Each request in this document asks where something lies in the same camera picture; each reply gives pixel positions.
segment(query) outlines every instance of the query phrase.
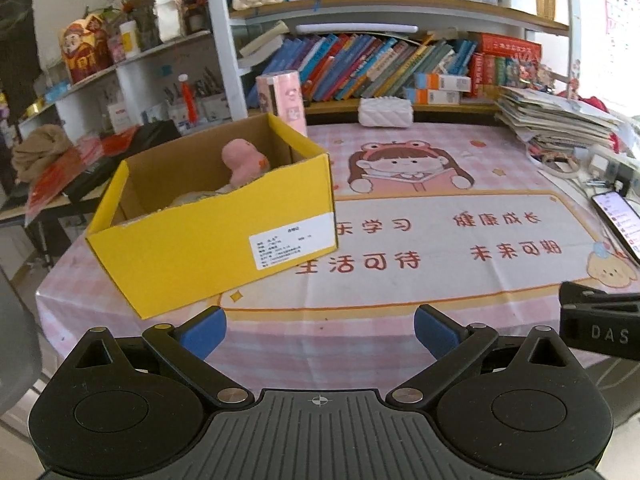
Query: brown cloth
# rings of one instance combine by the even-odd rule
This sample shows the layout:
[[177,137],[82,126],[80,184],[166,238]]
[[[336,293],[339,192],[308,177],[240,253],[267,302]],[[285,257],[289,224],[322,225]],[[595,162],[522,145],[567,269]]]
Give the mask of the brown cloth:
[[56,159],[71,148],[65,131],[55,124],[45,124],[33,130],[22,144],[13,149],[11,165],[18,180],[36,180]]

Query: stack of magazines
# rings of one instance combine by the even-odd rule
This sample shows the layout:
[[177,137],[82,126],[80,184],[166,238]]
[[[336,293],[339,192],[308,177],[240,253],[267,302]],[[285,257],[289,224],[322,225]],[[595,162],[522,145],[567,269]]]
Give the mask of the stack of magazines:
[[611,146],[612,134],[626,143],[626,123],[582,101],[530,89],[502,88],[497,117],[526,143],[542,150]]

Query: white label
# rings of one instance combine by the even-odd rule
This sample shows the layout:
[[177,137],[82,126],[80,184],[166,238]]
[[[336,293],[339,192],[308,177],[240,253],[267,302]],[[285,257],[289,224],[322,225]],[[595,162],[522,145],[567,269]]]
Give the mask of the white label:
[[335,245],[334,213],[249,236],[258,270],[267,269]]

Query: wooden shelf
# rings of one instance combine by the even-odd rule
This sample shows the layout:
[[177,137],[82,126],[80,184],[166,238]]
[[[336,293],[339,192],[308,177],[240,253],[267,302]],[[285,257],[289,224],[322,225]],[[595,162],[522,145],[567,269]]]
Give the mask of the wooden shelf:
[[[359,99],[347,99],[345,101],[328,101],[325,103],[312,103],[305,108],[306,115],[344,114],[358,111]],[[455,113],[455,114],[479,114],[493,115],[498,111],[495,104],[461,104],[461,105],[414,105],[415,112]],[[260,110],[249,110],[249,116],[260,114]]]
[[502,25],[513,25],[527,30],[548,32],[558,36],[569,35],[569,27],[563,23],[519,10],[463,0],[320,0],[319,2],[318,0],[292,0],[254,9],[238,10],[232,12],[230,17],[232,20],[244,20],[247,25],[253,25],[276,20],[299,20],[305,17],[313,18],[315,22],[319,16],[331,14],[353,15],[379,12],[471,18]]

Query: stuffed toy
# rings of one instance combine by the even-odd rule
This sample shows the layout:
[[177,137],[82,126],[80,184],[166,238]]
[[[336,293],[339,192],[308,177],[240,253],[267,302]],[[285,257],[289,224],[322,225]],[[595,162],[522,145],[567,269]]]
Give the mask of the stuffed toy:
[[267,157],[244,139],[228,142],[222,148],[222,161],[232,172],[228,186],[223,189],[231,191],[250,184],[271,169]]

